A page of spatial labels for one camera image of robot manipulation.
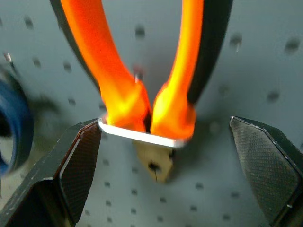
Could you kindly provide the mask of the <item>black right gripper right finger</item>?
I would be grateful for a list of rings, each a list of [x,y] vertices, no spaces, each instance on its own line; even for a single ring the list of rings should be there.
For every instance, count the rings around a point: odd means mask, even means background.
[[[303,227],[303,153],[273,126],[231,117],[242,171],[270,227]]]

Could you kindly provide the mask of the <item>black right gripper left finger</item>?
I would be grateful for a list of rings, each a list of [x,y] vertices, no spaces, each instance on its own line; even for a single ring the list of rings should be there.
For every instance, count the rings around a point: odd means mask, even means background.
[[[97,119],[68,128],[0,211],[0,227],[75,227],[93,182],[102,131]]]

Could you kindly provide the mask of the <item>blue tape roll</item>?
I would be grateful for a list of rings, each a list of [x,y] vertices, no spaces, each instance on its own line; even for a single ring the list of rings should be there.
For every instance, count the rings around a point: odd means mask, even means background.
[[[9,174],[28,159],[34,135],[34,119],[24,96],[0,81],[0,137],[11,137],[11,159],[6,162],[0,152],[0,175]]]

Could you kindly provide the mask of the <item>orange and black pliers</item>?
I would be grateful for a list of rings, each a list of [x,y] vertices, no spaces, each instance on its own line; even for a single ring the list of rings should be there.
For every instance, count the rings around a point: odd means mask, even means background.
[[[219,57],[233,0],[182,0],[172,70],[153,104],[144,84],[119,56],[102,0],[50,3],[78,61],[100,90],[107,124],[174,140],[192,139],[195,106]],[[132,141],[152,178],[166,182],[177,148]]]

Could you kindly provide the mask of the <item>grey pegboard panel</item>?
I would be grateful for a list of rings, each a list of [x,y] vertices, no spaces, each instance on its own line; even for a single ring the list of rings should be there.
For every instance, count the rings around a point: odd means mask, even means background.
[[[0,0],[0,65],[31,105],[28,161],[1,180],[0,211],[63,132],[105,112],[99,89],[70,48],[49,0]],[[166,184],[155,182],[132,142],[102,136],[78,227],[268,227],[243,175],[232,116],[280,129],[303,151],[303,0],[234,0],[225,38],[196,107],[193,140]]]

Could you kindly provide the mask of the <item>silver pegboard hook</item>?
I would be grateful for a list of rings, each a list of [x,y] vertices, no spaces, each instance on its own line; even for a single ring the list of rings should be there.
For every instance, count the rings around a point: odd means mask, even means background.
[[[18,71],[14,65],[11,55],[8,52],[4,52],[3,56],[4,56],[5,60],[9,63],[9,65],[11,66],[11,68],[15,72],[15,74],[18,74]]]

